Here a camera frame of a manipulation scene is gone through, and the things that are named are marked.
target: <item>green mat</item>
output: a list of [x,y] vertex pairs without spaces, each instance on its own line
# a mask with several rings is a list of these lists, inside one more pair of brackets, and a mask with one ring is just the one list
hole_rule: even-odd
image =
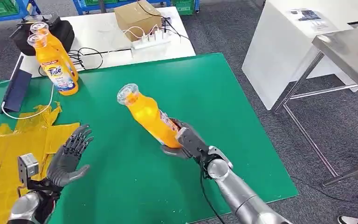
[[[160,144],[117,103],[116,94],[127,83],[136,83],[161,110],[190,123],[207,144],[220,148],[264,201],[298,194],[222,54],[79,75],[77,94],[54,94],[63,109],[55,124],[90,124],[95,139],[80,165],[91,169],[65,187],[50,223],[184,224],[214,216],[202,196],[195,162],[163,154]],[[7,82],[0,83],[0,103],[6,87]],[[50,88],[48,78],[33,78],[21,111],[46,104]],[[16,121],[0,115],[0,123],[13,128]],[[205,187],[216,210],[229,212],[216,184],[205,181]]]

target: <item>robotic arm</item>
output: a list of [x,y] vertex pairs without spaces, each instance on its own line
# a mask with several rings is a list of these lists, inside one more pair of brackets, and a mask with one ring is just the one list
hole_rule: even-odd
[[[12,207],[8,224],[43,224],[48,221],[63,187],[83,177],[90,167],[84,165],[76,170],[82,153],[93,140],[93,137],[86,139],[91,133],[88,127],[77,128],[58,149],[47,169],[47,177],[41,181],[31,179],[39,173],[39,163],[34,156],[29,153],[18,157],[19,178],[24,185],[17,189],[19,199]],[[30,191],[21,196],[21,188]]]
[[[213,179],[219,186],[231,211],[242,224],[291,224],[273,211],[232,171],[231,161],[218,148],[207,146],[188,124],[172,120],[180,127],[176,139],[183,147],[173,149],[162,146],[163,152],[183,159],[193,158],[204,176]],[[93,137],[86,139],[91,133],[88,127],[79,127],[60,147],[48,167],[47,178],[42,181],[31,179],[39,172],[38,162],[32,154],[18,158],[20,181],[30,192],[15,202],[8,224],[42,224],[48,221],[63,187],[83,177],[89,168],[89,165],[85,165],[76,170],[82,153],[93,140]]]
[[213,179],[219,186],[231,211],[242,224],[291,224],[273,211],[232,171],[231,161],[218,148],[207,146],[188,124],[177,119],[171,120],[180,127],[176,139],[183,147],[173,149],[162,146],[163,152],[184,159],[194,158],[205,176]]

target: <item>white wire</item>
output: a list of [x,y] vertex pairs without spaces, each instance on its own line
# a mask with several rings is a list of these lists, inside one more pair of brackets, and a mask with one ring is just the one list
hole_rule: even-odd
[[153,28],[151,28],[150,32],[149,32],[146,36],[150,35],[150,34],[153,32],[153,30],[154,30],[155,27],[157,27],[157,30],[158,30],[158,26],[157,26],[157,24],[156,24],[156,25],[153,26]]
[[5,101],[2,102],[2,106],[0,106],[0,107],[1,107],[1,109],[2,109],[2,111],[3,111],[3,113],[6,114],[6,116],[8,116],[8,117],[10,117],[10,118],[18,119],[18,120],[33,118],[33,117],[35,117],[35,116],[37,116],[37,115],[43,113],[45,110],[47,110],[47,108],[51,105],[51,101],[53,101],[53,94],[54,94],[54,84],[53,84],[53,86],[51,87],[51,96],[50,96],[50,102],[48,103],[48,105],[47,105],[43,110],[39,111],[38,113],[33,114],[33,115],[31,115],[31,116],[28,116],[28,117],[24,117],[24,118],[16,118],[16,117],[13,117],[13,116],[9,115],[8,113],[6,113],[5,109],[3,108],[3,107],[5,106],[5,103],[6,103]]
[[142,39],[141,37],[139,37],[139,36],[137,36],[137,35],[135,35],[131,30],[123,30],[124,31],[124,34],[125,33],[127,33],[127,32],[130,32],[130,33],[132,33],[132,35],[134,35],[136,38],[138,38],[138,39]]
[[134,35],[136,38],[142,39],[141,37],[135,35],[130,29],[132,29],[132,28],[139,28],[139,29],[142,30],[143,35],[148,36],[148,35],[150,35],[150,34],[153,32],[153,30],[154,30],[155,27],[157,27],[157,29],[158,29],[158,26],[157,26],[157,24],[156,24],[156,25],[153,26],[153,28],[151,28],[151,30],[150,30],[150,32],[149,32],[148,34],[145,34],[144,30],[143,30],[141,27],[137,27],[137,26],[133,26],[133,27],[130,27],[130,28],[128,28],[128,29],[126,29],[126,30],[122,30],[122,31],[123,31],[124,34],[127,33],[127,32],[130,32],[130,33],[132,33],[132,35]]
[[125,32],[129,31],[129,30],[132,29],[132,28],[138,28],[138,29],[142,30],[142,33],[145,33],[145,31],[144,31],[141,27],[137,27],[137,26],[130,27],[130,28],[126,29]]

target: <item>stainless steel table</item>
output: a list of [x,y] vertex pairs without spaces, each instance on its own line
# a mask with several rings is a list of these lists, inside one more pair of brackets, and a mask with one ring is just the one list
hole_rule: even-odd
[[[282,108],[284,108],[289,114],[289,116],[292,118],[292,120],[295,122],[296,126],[298,126],[301,133],[311,144],[316,154],[319,156],[321,161],[324,163],[326,168],[333,176],[333,178],[330,178],[323,182],[323,185],[327,186],[336,183],[340,180],[343,180],[347,177],[358,174],[358,168],[354,168],[348,172],[338,175],[337,172],[334,170],[334,168],[327,161],[323,153],[319,150],[316,143],[312,140],[310,135],[301,125],[300,121],[290,110],[290,108],[287,105],[287,102],[292,99],[298,99],[298,98],[314,96],[322,93],[358,87],[358,28],[345,30],[345,31],[338,31],[338,32],[333,32],[323,35],[317,35],[312,41],[312,44],[314,45],[314,48],[318,50],[317,56],[314,58],[314,60],[308,66],[305,72],[302,74],[300,79],[294,84],[294,86],[289,91],[289,93],[285,96],[283,101],[280,102],[280,104],[275,108],[275,113],[278,113]],[[316,65],[321,61],[321,59],[324,56],[327,56],[331,61],[333,61],[356,84],[344,85],[344,86],[334,87],[326,90],[295,95],[295,92],[298,90],[300,85],[304,82],[307,76],[312,72],[312,70],[316,67]]]

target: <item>bottle label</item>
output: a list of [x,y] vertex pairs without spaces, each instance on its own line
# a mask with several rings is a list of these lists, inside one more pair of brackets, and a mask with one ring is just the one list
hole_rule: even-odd
[[160,119],[173,131],[178,132],[178,127],[169,119],[168,115],[160,110]]
[[41,66],[58,91],[68,91],[75,87],[76,84],[71,75],[59,64],[58,60],[42,63]]

